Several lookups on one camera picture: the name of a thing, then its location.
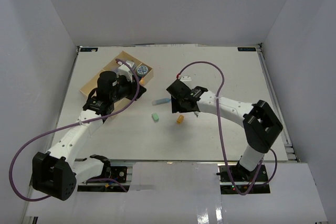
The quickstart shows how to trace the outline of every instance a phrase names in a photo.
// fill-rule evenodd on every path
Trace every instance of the white panel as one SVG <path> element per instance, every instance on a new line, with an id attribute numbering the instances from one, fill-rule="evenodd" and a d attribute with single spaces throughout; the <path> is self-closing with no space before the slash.
<path id="1" fill-rule="evenodd" d="M 115 224 L 207 223 L 206 219 L 197 222 L 196 215 L 200 212 L 198 207 L 208 206 L 209 197 L 212 197 L 212 203 L 218 201 L 213 196 L 219 190 L 219 185 L 213 180 L 214 170 L 211 166 L 204 169 L 204 166 L 198 165 L 199 173 L 195 175 L 189 169 L 190 165 L 182 163 L 178 169 L 161 166 L 161 170 L 158 170 L 160 166 L 138 163 L 134 167 L 137 174 L 133 177 L 134 183 L 155 185 L 156 189 L 129 191 L 126 194 L 78 192 L 66 201 L 49 198 L 43 202 L 30 203 L 27 215 L 38 216 L 39 224 L 89 224 L 106 220 L 113 220 Z M 274 165 L 266 164 L 266 168 L 271 173 Z M 197 196 L 194 201 L 188 202 L 196 188 L 194 186 L 199 182 Z M 307 164 L 280 163 L 270 188 L 271 194 L 222 195 L 224 223 L 313 224 L 326 221 Z M 38 191 L 33 193 L 34 197 L 41 195 Z M 218 223 L 214 219 L 209 220 L 210 223 Z"/>
<path id="2" fill-rule="evenodd" d="M 298 157 L 308 162 L 328 220 L 336 222 L 336 0 L 287 0 L 265 57 Z"/>
<path id="3" fill-rule="evenodd" d="M 76 45 L 263 42 L 286 0 L 51 0 Z"/>
<path id="4" fill-rule="evenodd" d="M 55 127 L 76 48 L 50 0 L 0 0 L 1 223 L 19 223 L 25 202 L 8 182 L 15 152 L 30 138 Z M 32 157 L 44 138 L 23 151 L 14 180 L 26 195 Z"/>
<path id="5" fill-rule="evenodd" d="M 100 47 L 98 52 L 80 52 L 73 71 L 59 126 L 74 122 L 85 97 L 79 89 L 122 50 L 142 60 L 154 69 L 154 78 L 146 86 L 147 92 L 114 120 L 107 120 L 88 141 L 79 157 L 92 154 L 111 159 L 159 160 L 223 160 L 218 136 L 217 117 L 212 114 L 185 113 L 184 122 L 176 123 L 178 114 L 172 114 L 171 104 L 152 105 L 153 100 L 170 97 L 166 88 L 176 74 L 188 63 L 208 60 L 217 64 L 225 75 L 221 94 L 242 102 L 259 99 L 271 104 L 265 78 L 256 52 L 238 52 L 236 47 Z M 192 85 L 217 91 L 221 77 L 209 65 L 192 66 L 185 70 L 192 77 Z M 159 122 L 151 114 L 156 112 Z M 230 160 L 239 160 L 247 141 L 242 127 L 222 119 L 225 146 Z M 55 134 L 54 143 L 65 131 Z M 281 136 L 274 144 L 280 160 L 287 160 Z M 272 153 L 265 157 L 274 160 Z"/>

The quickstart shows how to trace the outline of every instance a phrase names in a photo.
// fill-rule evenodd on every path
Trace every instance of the green block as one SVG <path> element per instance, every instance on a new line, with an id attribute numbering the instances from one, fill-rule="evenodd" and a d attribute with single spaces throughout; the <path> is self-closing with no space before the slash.
<path id="1" fill-rule="evenodd" d="M 157 122 L 159 120 L 159 116 L 156 113 L 152 114 L 152 118 L 153 118 L 154 122 Z"/>

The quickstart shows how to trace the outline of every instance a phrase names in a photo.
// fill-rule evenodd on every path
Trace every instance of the small object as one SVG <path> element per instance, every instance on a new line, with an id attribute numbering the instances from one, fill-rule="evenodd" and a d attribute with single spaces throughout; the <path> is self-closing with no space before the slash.
<path id="1" fill-rule="evenodd" d="M 155 101 L 152 101 L 152 105 L 158 105 L 158 104 L 162 104 L 162 103 L 167 103 L 170 102 L 170 98 L 162 98 L 162 99 L 158 99 Z"/>
<path id="2" fill-rule="evenodd" d="M 152 114 L 152 118 L 153 118 L 154 122 L 157 122 L 159 120 L 159 116 L 156 113 Z"/>
<path id="3" fill-rule="evenodd" d="M 140 77 L 144 77 L 148 73 L 149 69 L 145 65 L 141 65 L 136 69 L 136 74 Z"/>
<path id="4" fill-rule="evenodd" d="M 184 120 L 184 116 L 183 116 L 183 115 L 179 115 L 179 117 L 177 118 L 176 122 L 177 122 L 178 124 L 180 124 L 180 123 L 183 122 L 183 120 Z"/>

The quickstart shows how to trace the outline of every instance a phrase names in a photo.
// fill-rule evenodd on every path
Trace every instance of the table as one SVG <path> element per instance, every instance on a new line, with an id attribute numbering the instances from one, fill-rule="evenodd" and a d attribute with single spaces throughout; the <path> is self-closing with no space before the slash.
<path id="1" fill-rule="evenodd" d="M 197 118 L 193 113 L 186 113 L 184 122 L 176 124 L 178 114 L 171 113 L 170 103 L 151 104 L 153 100 L 169 97 L 165 89 L 192 61 L 210 61 L 222 69 L 225 84 L 221 95 L 252 103 L 262 99 L 272 105 L 259 55 L 255 51 L 240 52 L 237 47 L 198 45 L 99 47 L 96 52 L 78 53 L 58 127 L 77 119 L 86 101 L 79 89 L 123 50 L 151 66 L 154 77 L 146 85 L 147 92 L 142 98 L 115 119 L 107 120 L 83 147 L 78 158 L 98 154 L 110 159 L 141 161 L 222 161 L 215 115 L 200 113 Z M 194 86 L 206 87 L 213 92 L 221 82 L 220 74 L 209 65 L 193 65 L 184 74 L 192 77 Z M 151 118 L 154 112 L 160 118 L 157 123 Z M 222 122 L 227 157 L 237 161 L 247 146 L 245 132 L 231 121 L 222 119 Z M 57 132 L 53 144 L 64 134 L 65 131 Z M 281 135 L 273 145 L 280 161 L 288 160 L 284 141 Z M 265 160 L 274 158 L 272 154 L 266 154 Z"/>

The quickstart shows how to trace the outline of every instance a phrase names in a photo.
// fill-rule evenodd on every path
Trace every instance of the robotic arm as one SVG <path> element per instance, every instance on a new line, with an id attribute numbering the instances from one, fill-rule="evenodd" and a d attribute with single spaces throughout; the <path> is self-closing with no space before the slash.
<path id="1" fill-rule="evenodd" d="M 206 112 L 216 115 L 216 94 L 199 86 L 191 89 L 190 81 L 189 78 L 181 77 L 167 88 L 172 96 L 172 112 Z M 225 97 L 218 99 L 221 117 L 237 123 L 245 130 L 248 146 L 232 172 L 248 178 L 282 131 L 282 124 L 265 101 L 251 104 Z"/>
<path id="2" fill-rule="evenodd" d="M 130 67 L 134 62 L 126 62 Z M 75 158 L 86 144 L 89 137 L 103 125 L 106 119 L 82 123 L 89 119 L 99 118 L 111 114 L 114 104 L 123 99 L 133 99 L 137 84 L 131 71 L 125 65 L 119 67 L 120 76 L 115 72 L 102 72 L 97 81 L 97 88 L 88 95 L 76 122 L 80 124 L 70 128 L 66 135 L 46 153 L 38 152 L 33 158 L 33 188 L 61 200 L 70 197 L 77 182 L 109 172 L 110 161 L 103 156 L 91 155 L 83 162 L 76 162 Z M 140 86 L 136 99 L 146 92 Z"/>

